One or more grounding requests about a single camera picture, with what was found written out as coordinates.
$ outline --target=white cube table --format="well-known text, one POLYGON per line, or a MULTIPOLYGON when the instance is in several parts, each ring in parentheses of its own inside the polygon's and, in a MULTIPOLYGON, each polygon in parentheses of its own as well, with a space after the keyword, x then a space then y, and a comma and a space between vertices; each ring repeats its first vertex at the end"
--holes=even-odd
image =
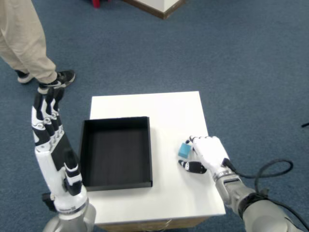
POLYGON ((109 231, 159 230, 225 214, 209 173, 188 173, 178 164, 190 135, 208 135, 199 92, 92 98, 90 119, 134 116, 150 118, 153 187, 89 192, 95 224, 109 231))

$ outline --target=black box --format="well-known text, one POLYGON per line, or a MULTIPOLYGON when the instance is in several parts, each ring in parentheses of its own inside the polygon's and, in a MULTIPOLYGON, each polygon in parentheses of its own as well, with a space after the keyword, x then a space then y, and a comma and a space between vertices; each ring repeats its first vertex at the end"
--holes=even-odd
POLYGON ((149 117, 84 121, 80 159, 88 191, 152 187, 149 117))

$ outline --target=khaki trousers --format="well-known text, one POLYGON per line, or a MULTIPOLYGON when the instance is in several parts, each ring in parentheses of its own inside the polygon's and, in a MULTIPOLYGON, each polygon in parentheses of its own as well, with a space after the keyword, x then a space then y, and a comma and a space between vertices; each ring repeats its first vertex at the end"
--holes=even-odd
POLYGON ((31 0, 0 0, 0 56, 12 69, 51 83, 55 64, 46 56, 45 34, 31 0))

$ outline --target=small blue block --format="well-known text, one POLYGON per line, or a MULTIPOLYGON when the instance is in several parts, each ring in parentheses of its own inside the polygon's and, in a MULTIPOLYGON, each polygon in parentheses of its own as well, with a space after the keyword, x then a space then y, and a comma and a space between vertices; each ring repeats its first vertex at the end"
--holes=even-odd
POLYGON ((180 157, 183 157, 183 158, 187 159, 188 156, 189 156, 190 150, 191 150, 191 146, 188 145, 188 144, 183 143, 182 146, 179 149, 178 155, 180 157))

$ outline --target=black cable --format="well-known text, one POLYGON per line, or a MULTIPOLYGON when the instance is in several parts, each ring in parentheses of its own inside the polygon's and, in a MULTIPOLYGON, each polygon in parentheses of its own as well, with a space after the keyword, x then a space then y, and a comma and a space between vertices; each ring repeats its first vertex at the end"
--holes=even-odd
POLYGON ((301 127, 307 127, 307 126, 309 126, 309 123, 305 123, 305 124, 301 125, 301 127))
POLYGON ((260 168, 260 170, 257 173, 257 175, 245 175, 245 174, 239 173, 236 170, 236 168, 232 165, 232 163, 231 163, 231 161, 229 159, 224 159, 223 162, 222 162, 222 165, 230 168, 233 172, 235 172, 237 175, 239 175, 241 177, 248 178, 248 179, 255 179, 254 187, 255 187, 255 192, 257 194, 264 195, 269 201, 271 201, 274 204, 279 205, 279 206, 287 209, 288 211, 290 211, 303 224, 303 226, 309 231, 308 224, 304 221, 304 219, 294 209, 292 209, 291 207, 285 205, 284 203, 278 202, 276 200, 269 199, 268 196, 267 196, 268 189, 264 189, 264 190, 260 191, 259 188, 258 188, 258 184, 259 184, 259 179, 260 178, 275 177, 275 176, 284 175, 284 174, 287 174, 288 172, 290 172, 293 169, 293 167, 294 167, 294 164, 293 164, 292 161, 290 161, 288 159, 274 159, 274 160, 268 162, 267 164, 265 164, 262 168, 260 168), (282 171, 282 172, 273 173, 273 174, 264 174, 263 175, 263 172, 267 168, 269 168, 270 166, 272 166, 272 165, 274 165, 276 163, 279 163, 279 162, 286 162, 286 163, 290 164, 290 167, 287 168, 286 170, 282 171))

